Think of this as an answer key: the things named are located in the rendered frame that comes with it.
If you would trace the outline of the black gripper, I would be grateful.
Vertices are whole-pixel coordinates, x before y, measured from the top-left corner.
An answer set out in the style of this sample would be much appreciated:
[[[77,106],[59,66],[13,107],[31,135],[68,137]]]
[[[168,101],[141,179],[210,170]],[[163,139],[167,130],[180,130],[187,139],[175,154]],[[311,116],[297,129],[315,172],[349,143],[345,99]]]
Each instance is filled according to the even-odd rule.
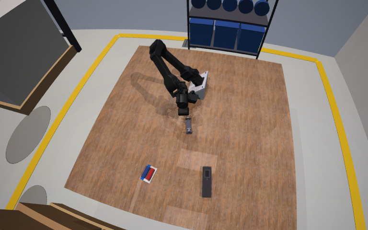
[[[189,107],[187,107],[185,109],[178,108],[178,115],[179,116],[189,115]]]

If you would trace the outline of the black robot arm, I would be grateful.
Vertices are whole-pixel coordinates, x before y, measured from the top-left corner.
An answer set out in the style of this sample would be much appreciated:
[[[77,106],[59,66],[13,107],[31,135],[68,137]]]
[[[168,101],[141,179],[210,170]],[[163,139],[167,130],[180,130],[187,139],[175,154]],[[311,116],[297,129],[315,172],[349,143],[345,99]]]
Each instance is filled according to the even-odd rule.
[[[193,69],[190,66],[186,66],[181,63],[172,53],[167,50],[166,45],[162,40],[156,39],[149,48],[150,59],[155,63],[160,74],[164,78],[164,85],[171,96],[176,97],[177,107],[185,109],[188,107],[188,102],[195,104],[197,101],[197,94],[194,90],[188,93],[187,85],[185,81],[192,82],[196,87],[203,84],[204,77],[199,75],[197,69]],[[179,72],[180,77],[185,81],[179,81],[178,78],[173,75],[162,57],[173,65]],[[173,92],[174,90],[176,90]]]

